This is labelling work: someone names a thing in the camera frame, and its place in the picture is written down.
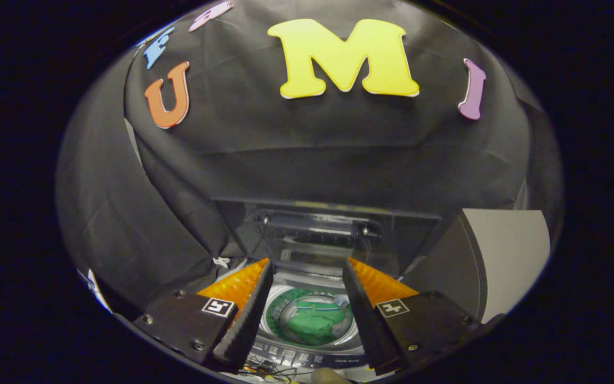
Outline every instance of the gray panel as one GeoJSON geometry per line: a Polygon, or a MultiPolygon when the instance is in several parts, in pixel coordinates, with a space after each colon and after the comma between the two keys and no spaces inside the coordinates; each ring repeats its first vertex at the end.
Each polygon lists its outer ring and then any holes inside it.
{"type": "Polygon", "coordinates": [[[473,249],[461,219],[457,218],[402,282],[419,292],[438,290],[479,318],[480,302],[487,293],[487,285],[480,279],[480,264],[479,250],[473,249]]]}

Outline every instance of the washing machine drum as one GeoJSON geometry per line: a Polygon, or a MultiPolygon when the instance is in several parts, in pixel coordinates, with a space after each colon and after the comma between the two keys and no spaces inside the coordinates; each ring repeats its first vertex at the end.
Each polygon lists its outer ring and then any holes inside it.
{"type": "MultiPolygon", "coordinates": [[[[70,257],[126,324],[264,259],[340,289],[359,262],[487,323],[546,265],[563,217],[553,129],[450,20],[398,0],[234,0],[134,43],[78,105],[56,171],[70,257]]],[[[206,308],[245,318],[253,273],[206,308]]],[[[260,330],[348,338],[356,305],[328,292],[272,297],[260,330]]]]}
{"type": "Polygon", "coordinates": [[[266,305],[265,321],[281,340],[310,347],[343,340],[354,328],[346,299],[314,290],[289,289],[266,305]]]}

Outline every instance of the green fabric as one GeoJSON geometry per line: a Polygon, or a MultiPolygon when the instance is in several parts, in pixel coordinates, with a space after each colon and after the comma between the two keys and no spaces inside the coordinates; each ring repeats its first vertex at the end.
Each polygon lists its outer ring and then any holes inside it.
{"type": "Polygon", "coordinates": [[[345,312],[334,303],[296,303],[297,313],[286,324],[306,345],[324,345],[336,340],[331,328],[344,320],[345,312]]]}

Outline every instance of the black fabric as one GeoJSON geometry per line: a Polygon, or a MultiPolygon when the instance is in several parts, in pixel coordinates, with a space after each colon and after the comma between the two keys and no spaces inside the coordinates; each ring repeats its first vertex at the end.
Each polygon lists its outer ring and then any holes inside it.
{"type": "Polygon", "coordinates": [[[63,240],[80,271],[92,268],[139,308],[181,275],[212,261],[149,182],[124,122],[124,81],[134,52],[95,82],[71,119],[56,172],[63,240]]]}
{"type": "Polygon", "coordinates": [[[97,81],[68,127],[56,185],[66,244],[76,264],[93,268],[127,300],[144,306],[163,287],[212,272],[211,256],[228,246],[215,197],[450,217],[463,207],[511,209],[527,180],[531,198],[519,208],[546,209],[555,228],[560,196],[547,185],[560,175],[551,173],[555,166],[540,165],[556,153],[551,129],[540,124],[536,138],[545,140],[532,141],[541,112],[529,111],[519,98],[531,102],[531,93],[476,41],[393,0],[233,4],[197,31],[188,27],[214,3],[174,22],[164,53],[149,70],[143,52],[150,42],[127,52],[97,81]],[[266,30],[293,19],[315,19],[342,39],[361,19],[404,28],[419,95],[366,92],[365,62],[350,92],[338,90],[314,64],[326,92],[281,97],[285,57],[280,39],[266,30]],[[478,121],[457,111],[468,80],[464,58],[487,74],[478,121]],[[162,78],[164,107],[171,109],[167,73],[183,61],[190,62],[190,109],[181,124],[163,130],[151,118],[144,91],[162,78]]]}
{"type": "MultiPolygon", "coordinates": [[[[188,31],[196,11],[173,24],[164,53],[149,70],[137,54],[126,84],[126,116],[134,125],[144,168],[179,210],[181,194],[198,199],[235,195],[301,199],[455,214],[461,207],[497,209],[515,201],[527,172],[529,120],[499,60],[469,37],[400,2],[235,2],[234,8],[188,31]],[[415,98],[373,95],[327,83],[319,97],[286,100],[280,39],[266,30],[314,18],[346,39],[356,22],[378,19],[403,27],[415,98]],[[461,117],[470,58],[487,73],[482,117],[461,117]],[[181,124],[158,128],[144,90],[189,61],[191,107],[181,124]]],[[[174,105],[165,81],[163,103],[174,105]]],[[[192,230],[218,237],[214,226],[192,230]]]]}

